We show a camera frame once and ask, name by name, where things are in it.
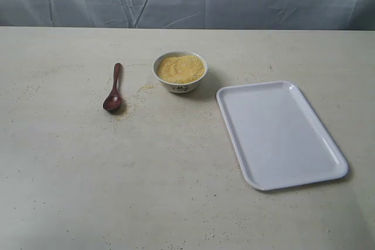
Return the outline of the dark brown wooden spoon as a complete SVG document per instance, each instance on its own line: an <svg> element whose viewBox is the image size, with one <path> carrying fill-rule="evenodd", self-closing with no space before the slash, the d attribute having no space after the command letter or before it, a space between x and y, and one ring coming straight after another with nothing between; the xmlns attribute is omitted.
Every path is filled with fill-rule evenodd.
<svg viewBox="0 0 375 250"><path fill-rule="evenodd" d="M103 102L103 109L108 112L114 112L120 108L122 98L118 92L118 78L121 71L121 63L116 63L114 66L113 84L108 97Z"/></svg>

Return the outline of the white ceramic bowl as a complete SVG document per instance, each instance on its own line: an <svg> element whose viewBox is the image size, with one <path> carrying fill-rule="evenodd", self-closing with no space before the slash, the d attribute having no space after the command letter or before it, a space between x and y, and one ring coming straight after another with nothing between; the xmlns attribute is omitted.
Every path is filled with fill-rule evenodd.
<svg viewBox="0 0 375 250"><path fill-rule="evenodd" d="M191 83L187 83L187 84L173 84L173 83L169 83L169 82L166 82L166 81L163 81L161 78L159 78L156 74L156 70L160 64L160 62L166 58L166 57L172 57L172 56L196 56L198 57L199 59L201 59L201 61L203 62L205 68L206 68L206 71L204 73L204 75L194 81L194 82L191 82ZM155 75L155 77L159 80L159 82L170 92L172 93L177 93L177 94L182 94L182 93L188 93L188 92L191 92L193 91L195 88L197 88L197 86L202 82L203 78L205 77L205 75L207 74L207 71L208 71L208 66L207 66L207 63L206 61L204 60L204 58L196 53L192 53L192 52L187 52L187 51L175 51L175 52L169 52L169 53L165 53L161 56L159 56L153 63L153 66L152 66L152 71Z"/></svg>

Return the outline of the white rectangular plastic tray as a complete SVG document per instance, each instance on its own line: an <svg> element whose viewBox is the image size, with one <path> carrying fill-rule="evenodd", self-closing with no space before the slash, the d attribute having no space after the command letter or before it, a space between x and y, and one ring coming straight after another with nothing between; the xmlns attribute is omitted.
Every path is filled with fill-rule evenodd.
<svg viewBox="0 0 375 250"><path fill-rule="evenodd" d="M223 87L216 99L246 182L260 191L345 177L349 167L289 81Z"/></svg>

